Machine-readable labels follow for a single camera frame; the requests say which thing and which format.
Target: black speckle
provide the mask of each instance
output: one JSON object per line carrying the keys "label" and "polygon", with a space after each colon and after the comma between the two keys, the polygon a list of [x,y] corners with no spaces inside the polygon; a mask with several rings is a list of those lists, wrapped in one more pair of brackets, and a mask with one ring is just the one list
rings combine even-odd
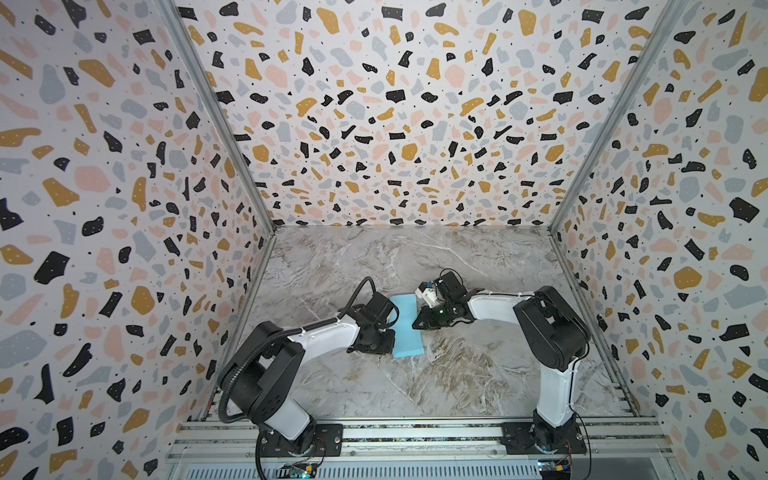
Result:
{"label": "black speckle", "polygon": [[84,366],[88,364],[88,362],[91,361],[93,358],[93,354],[89,351],[91,348],[90,343],[84,344],[80,348],[80,352],[78,352],[78,355],[72,360],[72,363],[69,364],[67,369],[64,371],[64,373],[61,374],[61,376],[68,377],[73,376],[77,372],[83,369]]}
{"label": "black speckle", "polygon": [[51,280],[57,276],[64,275],[64,270],[67,268],[68,261],[69,257],[62,255],[59,252],[50,252],[45,260],[43,260],[43,263],[40,268],[38,268],[38,271],[35,273],[35,282],[48,285]]}
{"label": "black speckle", "polygon": [[139,45],[143,45],[145,43],[154,41],[154,38],[152,37],[152,32],[149,30],[142,30],[142,31],[135,32],[134,38],[136,38],[136,41],[139,42]]}
{"label": "black speckle", "polygon": [[219,15],[222,17],[236,17],[239,14],[240,13],[237,11],[237,2],[227,3],[225,6],[219,8]]}
{"label": "black speckle", "polygon": [[51,23],[46,20],[45,18],[42,18],[40,15],[35,15],[35,25],[38,26],[42,31],[47,33],[48,35],[53,35],[56,33],[56,27],[51,25]]}
{"label": "black speckle", "polygon": [[61,0],[61,3],[64,4],[64,8],[66,8],[67,14],[69,14],[69,18],[72,20],[74,26],[80,28],[80,22],[87,17],[85,7],[81,7],[74,3],[74,0]]}

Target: wire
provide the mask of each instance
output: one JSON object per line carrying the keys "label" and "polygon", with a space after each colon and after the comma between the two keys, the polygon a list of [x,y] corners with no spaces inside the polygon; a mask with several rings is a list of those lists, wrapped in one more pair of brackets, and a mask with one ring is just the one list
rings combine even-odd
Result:
{"label": "wire", "polygon": [[584,419],[575,410],[573,410],[573,413],[575,413],[578,419],[581,421],[581,426],[584,427],[584,435],[587,437],[587,450],[589,451],[589,471],[587,471],[587,475],[581,479],[587,480],[589,475],[592,475],[592,444],[589,442],[589,433],[587,432],[587,425],[584,423]]}

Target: metal corner post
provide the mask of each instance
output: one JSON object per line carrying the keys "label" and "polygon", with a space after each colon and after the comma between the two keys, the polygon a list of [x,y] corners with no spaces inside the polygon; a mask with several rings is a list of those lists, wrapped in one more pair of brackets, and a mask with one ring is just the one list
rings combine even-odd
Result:
{"label": "metal corner post", "polygon": [[230,125],[219,108],[219,103],[214,94],[214,90],[208,83],[205,70],[200,63],[200,58],[195,52],[192,40],[189,35],[187,35],[187,29],[184,28],[184,23],[181,20],[176,3],[174,0],[155,0],[155,5],[157,5],[158,11],[163,18],[166,27],[168,27],[170,36],[178,49],[179,56],[187,66],[187,70],[192,77],[192,82],[200,95],[200,100],[203,102],[203,106],[211,117],[211,122],[221,134],[224,148],[232,159],[235,171],[243,183],[243,189],[250,198],[253,208],[256,209],[259,220],[263,225],[264,233],[267,237],[273,237],[275,234],[275,224],[270,218],[266,206],[261,199],[259,189],[253,182],[253,178],[250,176],[248,166],[245,165],[243,154],[237,146]]}
{"label": "metal corner post", "polygon": [[563,224],[568,211],[578,198],[578,192],[586,183],[589,178],[589,174],[597,165],[600,156],[603,154],[608,142],[616,130],[616,127],[620,124],[621,119],[624,117],[624,113],[631,106],[634,96],[640,91],[640,87],[645,79],[645,75],[650,70],[651,65],[654,64],[656,58],[659,55],[662,47],[667,42],[672,31],[674,30],[677,20],[683,14],[683,10],[688,6],[687,0],[669,0],[659,14],[659,18],[656,20],[656,25],[651,32],[650,39],[645,44],[643,53],[637,60],[637,65],[632,69],[627,83],[619,92],[616,99],[616,103],[608,116],[605,119],[602,129],[598,132],[597,137],[592,142],[592,146],[587,152],[587,156],[584,159],[584,163],[581,164],[576,175],[571,182],[571,186],[568,191],[565,192],[565,197],[560,203],[558,210],[552,217],[552,222],[549,224],[549,231],[556,232]]}

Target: pink speckle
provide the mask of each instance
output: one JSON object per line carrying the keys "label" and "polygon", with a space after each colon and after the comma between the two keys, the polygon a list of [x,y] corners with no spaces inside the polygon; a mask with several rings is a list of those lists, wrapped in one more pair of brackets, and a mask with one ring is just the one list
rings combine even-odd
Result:
{"label": "pink speckle", "polygon": [[98,310],[98,300],[89,296],[85,301],[85,318],[92,319],[96,315],[96,310]]}
{"label": "pink speckle", "polygon": [[674,253],[677,252],[677,245],[668,238],[660,238],[650,245],[650,251]]}
{"label": "pink speckle", "polygon": [[114,275],[114,259],[112,256],[112,250],[106,247],[102,247],[96,256],[96,266],[103,270],[108,275]]}
{"label": "pink speckle", "polygon": [[661,125],[672,113],[672,101],[669,98],[662,98],[654,105],[654,121],[656,125]]}
{"label": "pink speckle", "polygon": [[104,354],[113,358],[115,362],[123,361],[125,356],[123,338],[120,327],[117,325],[111,326],[107,336],[104,338]]}
{"label": "pink speckle", "polygon": [[349,12],[342,15],[341,21],[346,26],[346,30],[349,33],[353,33],[355,31],[355,25],[352,23],[352,16],[349,14]]}
{"label": "pink speckle", "polygon": [[26,302],[22,303],[19,308],[14,310],[14,312],[5,320],[5,322],[11,323],[12,325],[21,325],[22,322],[27,319],[27,316],[32,313],[32,310],[35,309],[38,303],[40,303],[42,298],[42,293],[38,293],[37,295],[29,297]]}
{"label": "pink speckle", "polygon": [[93,410],[91,410],[91,415],[93,415],[97,419],[100,419],[103,413],[104,413],[104,402],[99,403]]}
{"label": "pink speckle", "polygon": [[264,74],[276,87],[288,87],[288,75],[286,75],[286,72],[282,71],[280,68],[270,65],[266,68]]}
{"label": "pink speckle", "polygon": [[73,348],[74,348],[74,343],[71,343],[71,344],[67,345],[66,347],[64,347],[63,349],[61,349],[58,352],[56,352],[53,355],[53,357],[60,362],[60,361],[62,361],[64,359],[64,357],[67,356],[68,353],[70,353],[70,351],[72,351]]}
{"label": "pink speckle", "polygon": [[457,64],[453,64],[445,70],[445,79],[453,88],[460,88],[464,83],[466,73]]}
{"label": "pink speckle", "polygon": [[66,105],[62,105],[56,109],[56,118],[60,121],[70,121],[72,119],[72,114],[69,113],[69,109]]}
{"label": "pink speckle", "polygon": [[35,109],[25,107],[24,105],[18,103],[12,98],[9,98],[3,94],[0,94],[0,101],[2,101],[5,104],[5,106],[8,107],[8,109],[13,113],[15,113],[18,117],[30,118],[30,119],[38,118],[38,112]]}
{"label": "pink speckle", "polygon": [[0,412],[0,426],[10,425],[16,421],[17,409],[3,410]]}
{"label": "pink speckle", "polygon": [[253,13],[253,19],[259,22],[259,24],[266,27],[268,23],[266,22],[266,18],[264,18],[264,15],[261,15],[261,10],[256,8],[256,6],[253,3],[250,4],[250,9]]}
{"label": "pink speckle", "polygon": [[468,24],[467,17],[466,15],[464,15],[464,9],[462,8],[461,5],[458,6],[458,11],[456,12],[456,21],[458,22],[459,25],[461,25],[464,28],[466,28]]}
{"label": "pink speckle", "polygon": [[208,25],[210,25],[211,28],[216,28],[216,15],[214,15],[211,10],[206,10],[203,16],[208,20]]}
{"label": "pink speckle", "polygon": [[107,191],[111,186],[101,168],[94,165],[77,167],[74,170],[74,182],[81,190],[98,193]]}
{"label": "pink speckle", "polygon": [[723,252],[723,260],[752,260],[754,250],[745,247],[741,243],[736,243]]}
{"label": "pink speckle", "polygon": [[97,339],[101,336],[102,328],[100,326],[84,326],[83,327],[83,333],[86,337],[89,339]]}

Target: mounting plate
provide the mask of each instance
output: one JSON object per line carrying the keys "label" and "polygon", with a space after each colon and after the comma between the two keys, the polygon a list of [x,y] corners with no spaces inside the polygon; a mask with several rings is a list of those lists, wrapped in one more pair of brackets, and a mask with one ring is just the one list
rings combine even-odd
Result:
{"label": "mounting plate", "polygon": [[[531,422],[505,422],[502,423],[502,444],[507,449],[507,455],[541,455],[543,452],[534,446],[531,437]],[[571,443],[571,453],[587,453],[587,446],[581,437],[581,429],[575,425],[566,435],[566,439]],[[568,447],[562,447],[556,452],[550,452],[565,455],[568,453]]]}
{"label": "mounting plate", "polygon": [[[291,455],[285,448],[286,443],[281,442],[283,438],[280,435],[265,435],[266,443],[259,445],[259,455],[262,458],[286,458],[297,457],[304,458],[308,456],[309,452],[305,455]],[[317,450],[313,452],[312,458],[322,458],[323,453],[326,457],[338,457],[341,455],[341,442],[344,440],[344,426],[340,423],[320,423],[315,429],[315,438],[322,440],[316,442]]]}

